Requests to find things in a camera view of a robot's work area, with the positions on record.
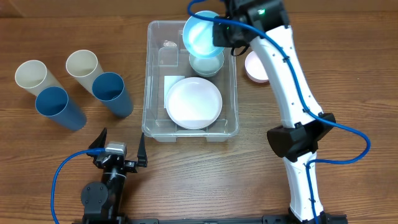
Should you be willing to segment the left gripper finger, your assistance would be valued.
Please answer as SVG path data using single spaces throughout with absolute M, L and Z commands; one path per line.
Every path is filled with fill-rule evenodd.
M 106 143 L 107 128 L 104 128 L 100 135 L 90 144 L 89 149 L 104 148 Z
M 147 167 L 148 159 L 146 153 L 146 146 L 145 146 L 145 135 L 144 133 L 141 134 L 139 148 L 137 152 L 137 166 L 138 167 Z

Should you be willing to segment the light blue bowl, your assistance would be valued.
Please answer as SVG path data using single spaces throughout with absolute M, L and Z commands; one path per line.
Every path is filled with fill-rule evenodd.
M 224 50 L 213 45 L 213 25 L 211 21 L 190 16 L 183 27 L 183 43 L 190 54 L 198 58 L 212 58 Z

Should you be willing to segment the pink bowl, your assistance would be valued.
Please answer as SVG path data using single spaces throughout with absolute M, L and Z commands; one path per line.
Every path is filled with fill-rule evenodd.
M 245 58 L 244 67 L 249 79 L 256 83 L 267 83 L 269 78 L 259 57 L 252 51 Z

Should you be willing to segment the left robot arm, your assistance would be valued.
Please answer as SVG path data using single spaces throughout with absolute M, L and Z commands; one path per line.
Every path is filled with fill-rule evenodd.
M 147 167 L 148 159 L 144 135 L 141 135 L 137 160 L 126 159 L 127 146 L 123 142 L 106 142 L 107 129 L 91 143 L 89 152 L 93 164 L 103 171 L 100 181 L 87 184 L 81 191 L 84 206 L 83 223 L 130 223 L 127 215 L 119 211 L 128 173 L 136 173 L 139 167 Z

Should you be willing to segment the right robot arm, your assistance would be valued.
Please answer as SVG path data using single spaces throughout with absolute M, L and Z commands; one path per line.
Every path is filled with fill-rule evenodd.
M 309 89 L 295 51 L 293 29 L 282 1 L 225 1 L 216 17 L 217 47 L 250 46 L 269 77 L 281 125 L 268 130 L 274 153 L 283 159 L 290 188 L 289 214 L 295 223 L 330 223 L 318 195 L 318 142 L 335 117 L 324 113 Z

